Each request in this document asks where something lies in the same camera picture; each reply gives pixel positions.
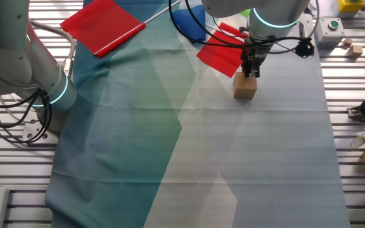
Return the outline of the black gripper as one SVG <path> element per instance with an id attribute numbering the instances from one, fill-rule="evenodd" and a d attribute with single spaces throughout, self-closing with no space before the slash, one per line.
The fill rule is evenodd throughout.
<path id="1" fill-rule="evenodd" d="M 240 59 L 244 77 L 260 77 L 260 66 L 265 60 L 265 54 L 260 53 L 258 49 L 246 47 L 242 50 Z"/>

